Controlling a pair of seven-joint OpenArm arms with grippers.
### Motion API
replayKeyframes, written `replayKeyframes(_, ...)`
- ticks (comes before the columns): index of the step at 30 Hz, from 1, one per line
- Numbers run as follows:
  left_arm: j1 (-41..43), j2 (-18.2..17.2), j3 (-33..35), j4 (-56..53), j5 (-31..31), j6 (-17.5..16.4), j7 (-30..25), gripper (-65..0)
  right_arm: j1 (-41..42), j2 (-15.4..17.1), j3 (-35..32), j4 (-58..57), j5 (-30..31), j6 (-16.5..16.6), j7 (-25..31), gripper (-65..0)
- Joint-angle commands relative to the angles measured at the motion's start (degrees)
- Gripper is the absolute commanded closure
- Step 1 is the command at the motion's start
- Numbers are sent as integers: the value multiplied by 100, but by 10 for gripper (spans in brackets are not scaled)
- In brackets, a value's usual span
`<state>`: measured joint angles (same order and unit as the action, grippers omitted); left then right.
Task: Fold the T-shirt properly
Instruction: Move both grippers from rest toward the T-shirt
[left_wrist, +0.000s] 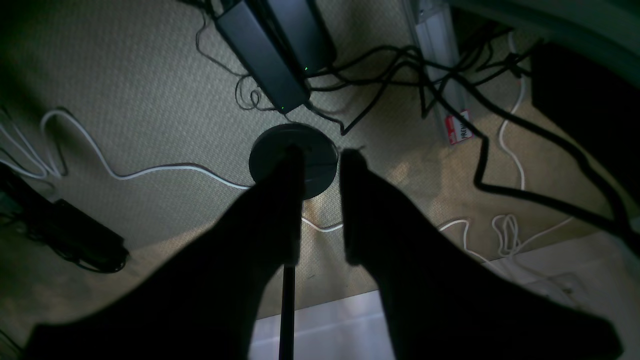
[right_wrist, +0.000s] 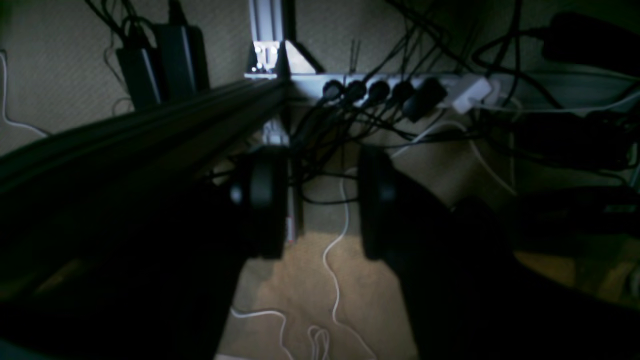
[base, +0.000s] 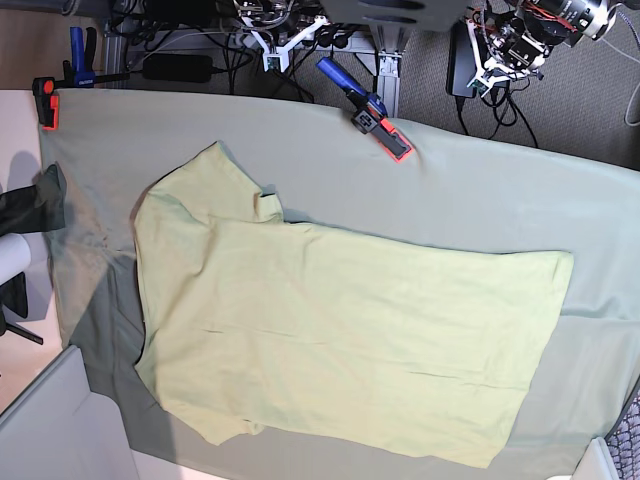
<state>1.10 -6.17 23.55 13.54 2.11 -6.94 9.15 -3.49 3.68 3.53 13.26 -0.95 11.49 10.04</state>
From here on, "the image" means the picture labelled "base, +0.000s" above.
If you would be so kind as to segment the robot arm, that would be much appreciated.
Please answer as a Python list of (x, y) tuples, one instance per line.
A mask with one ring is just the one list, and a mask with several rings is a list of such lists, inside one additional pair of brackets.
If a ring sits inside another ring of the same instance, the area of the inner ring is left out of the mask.
[(541, 74), (541, 67), (560, 44), (598, 41), (615, 23), (616, 1), (510, 1), (496, 13), (484, 2), (464, 17), (474, 74), (467, 86), (486, 96), (496, 85)]

